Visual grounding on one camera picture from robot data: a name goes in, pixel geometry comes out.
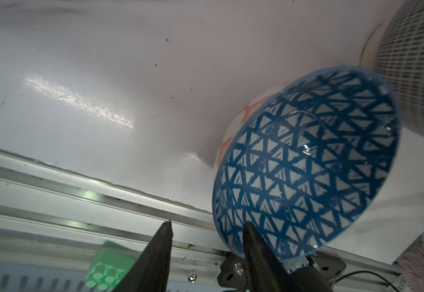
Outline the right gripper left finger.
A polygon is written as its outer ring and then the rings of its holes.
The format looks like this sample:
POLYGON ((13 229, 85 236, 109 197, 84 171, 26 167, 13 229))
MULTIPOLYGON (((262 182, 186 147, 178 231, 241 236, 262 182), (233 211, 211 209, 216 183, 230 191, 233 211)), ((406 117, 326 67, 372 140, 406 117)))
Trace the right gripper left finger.
POLYGON ((172 222, 164 222, 114 292, 166 292, 172 251, 172 222))

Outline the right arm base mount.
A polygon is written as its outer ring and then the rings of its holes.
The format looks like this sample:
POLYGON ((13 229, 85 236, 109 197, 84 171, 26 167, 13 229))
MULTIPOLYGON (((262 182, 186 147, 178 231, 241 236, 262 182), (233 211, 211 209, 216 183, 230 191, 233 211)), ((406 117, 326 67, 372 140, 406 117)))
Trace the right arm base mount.
MULTIPOLYGON (((341 258, 322 252, 287 261, 283 266, 288 274, 312 266, 328 282, 334 282, 347 268, 347 264, 341 258)), ((225 292, 245 292, 248 287, 246 261, 233 253, 228 253, 220 266, 216 280, 225 292)))

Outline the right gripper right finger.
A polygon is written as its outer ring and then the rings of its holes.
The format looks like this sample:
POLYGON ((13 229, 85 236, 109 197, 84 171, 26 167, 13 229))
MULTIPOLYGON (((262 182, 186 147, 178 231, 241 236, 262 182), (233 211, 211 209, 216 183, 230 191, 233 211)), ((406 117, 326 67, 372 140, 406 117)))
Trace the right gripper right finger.
POLYGON ((244 255, 251 292, 330 292, 328 281, 313 266, 289 274, 253 223, 244 225, 244 255))

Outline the dark floral ceramic bowl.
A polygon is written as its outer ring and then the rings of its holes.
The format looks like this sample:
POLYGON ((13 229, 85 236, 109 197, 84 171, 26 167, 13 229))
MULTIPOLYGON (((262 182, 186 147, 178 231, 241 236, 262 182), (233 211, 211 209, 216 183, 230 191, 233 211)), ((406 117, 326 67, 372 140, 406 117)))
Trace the dark floral ceramic bowl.
POLYGON ((389 82, 399 98, 403 125, 424 137, 424 1, 404 1, 371 34, 361 63, 389 82))

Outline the blue geometric patterned bowl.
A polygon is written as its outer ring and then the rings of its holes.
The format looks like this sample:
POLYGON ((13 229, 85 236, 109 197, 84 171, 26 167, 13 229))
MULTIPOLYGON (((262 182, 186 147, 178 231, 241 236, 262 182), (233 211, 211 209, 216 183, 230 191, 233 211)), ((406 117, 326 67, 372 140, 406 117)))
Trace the blue geometric patterned bowl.
POLYGON ((217 151, 220 238, 243 257, 251 222, 281 261, 316 252, 369 207, 400 140, 398 98, 374 71, 336 66, 264 93, 236 116, 217 151))

